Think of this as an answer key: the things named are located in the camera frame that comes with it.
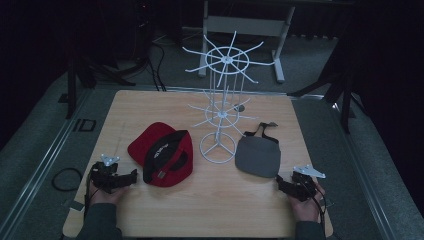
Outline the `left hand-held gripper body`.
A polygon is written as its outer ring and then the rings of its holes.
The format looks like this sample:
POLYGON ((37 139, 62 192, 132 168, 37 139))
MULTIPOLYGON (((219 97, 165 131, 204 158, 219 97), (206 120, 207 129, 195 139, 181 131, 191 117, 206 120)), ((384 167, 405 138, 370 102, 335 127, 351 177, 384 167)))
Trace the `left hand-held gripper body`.
POLYGON ((114 174, 117 172, 119 160, 118 156, 105 154, 100 156, 100 160, 92 166, 89 174, 95 187, 107 193, 111 193, 117 187, 114 174))

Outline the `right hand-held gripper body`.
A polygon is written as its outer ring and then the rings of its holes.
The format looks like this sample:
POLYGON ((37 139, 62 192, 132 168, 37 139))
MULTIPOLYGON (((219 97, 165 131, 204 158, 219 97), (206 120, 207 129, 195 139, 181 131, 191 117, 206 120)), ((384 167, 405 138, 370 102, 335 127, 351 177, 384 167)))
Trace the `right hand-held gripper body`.
POLYGON ((316 170, 310 164, 293 167, 292 182, 295 185, 294 198, 303 202, 315 196, 317 187, 313 177, 325 179, 326 174, 316 170))

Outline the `grey baseball cap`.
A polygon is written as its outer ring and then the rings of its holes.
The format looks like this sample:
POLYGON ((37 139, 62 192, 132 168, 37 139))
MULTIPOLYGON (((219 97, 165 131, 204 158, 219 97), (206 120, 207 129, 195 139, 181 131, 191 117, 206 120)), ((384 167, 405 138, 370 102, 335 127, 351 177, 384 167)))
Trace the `grey baseball cap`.
POLYGON ((277 176, 281 163, 279 140, 265 134, 274 122, 261 122, 254 132, 245 131, 238 141, 235 166, 238 170, 264 178, 277 176))

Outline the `red and black baseball cap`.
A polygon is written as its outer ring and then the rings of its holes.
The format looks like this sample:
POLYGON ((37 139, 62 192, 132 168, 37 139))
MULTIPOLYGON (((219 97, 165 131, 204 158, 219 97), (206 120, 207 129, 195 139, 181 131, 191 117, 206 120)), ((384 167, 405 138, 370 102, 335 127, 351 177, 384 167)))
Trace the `red and black baseball cap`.
POLYGON ((193 171, 193 144, 187 130, 175 130, 155 122, 127 148, 143 169, 143 181, 157 187, 172 187, 193 171))

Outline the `white wire hat rack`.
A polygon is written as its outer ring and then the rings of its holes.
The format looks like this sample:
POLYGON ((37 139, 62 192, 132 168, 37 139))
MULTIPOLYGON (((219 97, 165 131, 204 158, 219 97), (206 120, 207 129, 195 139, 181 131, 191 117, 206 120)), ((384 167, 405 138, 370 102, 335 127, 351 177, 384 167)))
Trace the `white wire hat rack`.
POLYGON ((234 105, 244 105, 250 98, 244 97, 244 85, 248 81, 258 84, 259 81, 250 77, 247 70, 252 66, 272 66, 273 62, 253 61, 249 54, 260 48, 264 42, 260 42, 247 49, 235 46, 237 32, 233 33, 229 45, 217 46, 206 35, 204 43, 209 50, 194 51, 187 48, 187 53, 199 55, 201 64, 189 72, 206 70, 209 72, 209 88, 203 90, 207 104, 203 107, 189 105, 190 108, 202 111, 204 120, 194 124, 200 127, 207 124, 213 127, 199 143, 201 156, 215 164, 224 164, 231 161, 236 154, 238 136, 243 132, 237 127, 241 119, 252 119, 252 116, 243 115, 234 110, 234 105))

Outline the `person's left hand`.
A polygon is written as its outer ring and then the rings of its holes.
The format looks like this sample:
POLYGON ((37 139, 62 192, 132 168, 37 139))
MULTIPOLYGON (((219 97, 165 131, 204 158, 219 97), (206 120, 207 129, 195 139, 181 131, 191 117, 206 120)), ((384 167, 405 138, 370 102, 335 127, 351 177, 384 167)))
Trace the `person's left hand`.
POLYGON ((129 187, 115 189, 112 193, 107 193, 93 184, 90 185, 89 203, 94 204, 114 204, 117 205, 120 199, 128 191, 129 187))

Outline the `person's right hand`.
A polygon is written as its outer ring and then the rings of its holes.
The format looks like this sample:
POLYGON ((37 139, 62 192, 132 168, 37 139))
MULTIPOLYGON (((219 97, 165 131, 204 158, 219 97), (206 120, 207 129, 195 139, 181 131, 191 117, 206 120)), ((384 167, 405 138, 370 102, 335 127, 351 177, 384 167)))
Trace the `person's right hand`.
POLYGON ((317 188, 317 193, 311 199, 301 202, 292 196, 288 197, 288 200, 292 207, 294 218, 297 222, 321 222, 321 207, 319 202, 323 199, 325 195, 325 190, 321 187, 319 183, 315 183, 315 185, 317 188))

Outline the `black rectangular floor frame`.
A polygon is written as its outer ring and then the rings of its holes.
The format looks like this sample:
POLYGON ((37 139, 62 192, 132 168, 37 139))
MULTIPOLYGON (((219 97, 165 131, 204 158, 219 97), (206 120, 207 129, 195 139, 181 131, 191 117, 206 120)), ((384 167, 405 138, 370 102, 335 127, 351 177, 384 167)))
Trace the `black rectangular floor frame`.
POLYGON ((93 132, 96 128, 97 121, 94 119, 82 119, 76 120, 76 123, 72 129, 73 132, 93 132))

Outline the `metal floor rail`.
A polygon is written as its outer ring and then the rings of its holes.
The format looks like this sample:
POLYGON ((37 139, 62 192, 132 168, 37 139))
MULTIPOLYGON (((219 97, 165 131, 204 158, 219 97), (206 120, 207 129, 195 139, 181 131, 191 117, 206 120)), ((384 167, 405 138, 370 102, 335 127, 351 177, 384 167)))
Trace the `metal floor rail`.
POLYGON ((34 197, 38 193, 40 186, 45 180, 52 165, 56 161, 58 154, 60 153, 69 134, 71 133, 72 127, 76 123, 77 115, 81 111, 81 108, 91 93, 91 90, 84 90, 80 98, 77 100, 77 106, 75 107, 74 112, 71 114, 71 117, 63 121, 59 132, 56 134, 48 150, 38 163, 37 168, 32 172, 30 178, 23 186, 22 191, 15 201, 13 207, 0 225, 0 240, 11 240, 13 238, 17 226, 24 218, 24 215, 26 214, 34 197))
POLYGON ((354 142, 352 135, 347 133, 345 129, 341 126, 341 108, 338 106, 337 103, 330 103, 329 108, 332 114, 332 120, 339 126, 338 132, 351 159, 353 172, 355 174, 357 182, 361 187, 361 190, 364 194, 364 198, 367 202, 367 205, 369 206, 369 209, 371 211, 371 214, 374 218, 374 221, 377 225, 382 239, 396 240, 396 234, 389 220, 389 215, 386 211, 386 205, 384 204, 378 192, 372 185, 370 176, 366 173, 366 168, 363 164, 359 148, 354 142))

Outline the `white desk frame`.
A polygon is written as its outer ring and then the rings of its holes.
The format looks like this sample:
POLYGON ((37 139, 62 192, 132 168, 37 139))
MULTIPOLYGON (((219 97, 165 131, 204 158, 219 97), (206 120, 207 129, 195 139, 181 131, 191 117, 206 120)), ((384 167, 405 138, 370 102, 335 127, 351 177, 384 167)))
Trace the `white desk frame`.
POLYGON ((207 35, 214 33, 240 33, 245 35, 257 35, 278 37, 279 43, 272 51, 276 81, 283 83, 285 76, 280 59, 282 49, 288 35, 295 7, 290 6, 284 20, 252 19, 230 16, 215 16, 209 13, 209 0, 203 0, 203 27, 202 33, 207 35))

